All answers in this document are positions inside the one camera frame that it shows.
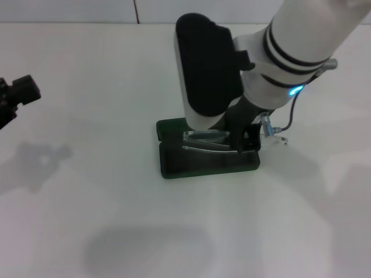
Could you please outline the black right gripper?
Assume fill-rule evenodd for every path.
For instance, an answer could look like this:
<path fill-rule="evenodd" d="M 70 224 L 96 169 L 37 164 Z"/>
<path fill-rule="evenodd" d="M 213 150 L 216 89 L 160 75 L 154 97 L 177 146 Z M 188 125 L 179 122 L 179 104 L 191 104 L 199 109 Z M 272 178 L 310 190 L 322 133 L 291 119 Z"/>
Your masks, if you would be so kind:
<path fill-rule="evenodd" d="M 232 150 L 237 152 L 245 151 L 246 132 L 248 135 L 248 148 L 255 151 L 261 149 L 261 123 L 252 124 L 252 122 L 262 112 L 268 112 L 268 110 L 252 104 L 245 96 L 242 96 L 237 104 L 227 110 L 224 115 L 225 128 L 230 132 Z"/>

